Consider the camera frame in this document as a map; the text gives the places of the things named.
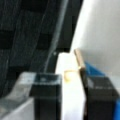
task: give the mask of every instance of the black strip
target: black strip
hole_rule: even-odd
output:
[[[69,48],[57,48],[57,52],[69,52]]]
[[[14,31],[0,30],[0,49],[11,49]]]
[[[7,72],[7,80],[13,80],[17,79],[19,74],[22,72],[28,71],[29,66],[15,66],[15,67],[9,67]]]
[[[30,71],[38,73],[43,72],[47,55],[48,50],[35,50],[30,65]]]
[[[34,120],[40,120],[40,100],[34,99]]]
[[[75,28],[76,28],[76,24],[74,24],[74,23],[72,22],[72,36],[73,36],[74,33],[75,33]]]
[[[50,43],[51,43],[51,40],[52,40],[52,35],[51,34],[40,33],[39,41],[38,41],[38,44],[37,44],[37,49],[48,50],[49,46],[50,46]]]
[[[21,0],[0,0],[0,29],[14,30]]]
[[[0,97],[6,83],[6,75],[8,70],[9,50],[0,50]]]
[[[61,76],[54,74],[37,74],[30,96],[39,99],[59,99]]]
[[[40,120],[60,120],[60,110],[58,110],[56,100],[41,100],[40,101]]]
[[[21,9],[43,13],[48,0],[22,0]]]
[[[39,39],[43,15],[22,11],[17,22],[10,66],[24,66],[31,62]]]

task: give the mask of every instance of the black surface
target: black surface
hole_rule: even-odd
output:
[[[60,99],[61,96],[60,75],[54,74],[37,74],[35,82],[30,91],[30,96],[39,99]]]
[[[76,23],[81,1],[70,0],[61,26],[61,35],[54,39],[62,10],[62,0],[0,0],[0,97],[14,86],[23,71],[45,72],[50,46],[57,55],[69,51],[72,21]],[[54,72],[57,55],[52,52],[48,71]]]
[[[35,120],[60,120],[60,110],[56,100],[35,99]]]
[[[113,120],[119,94],[108,77],[88,78],[88,120]]]

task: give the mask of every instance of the blue tape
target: blue tape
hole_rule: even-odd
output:
[[[86,68],[87,68],[87,75],[88,76],[105,76],[104,73],[102,73],[100,70],[95,68],[94,66],[90,65],[89,63],[85,62]]]
[[[116,101],[113,120],[120,120],[120,99]]]

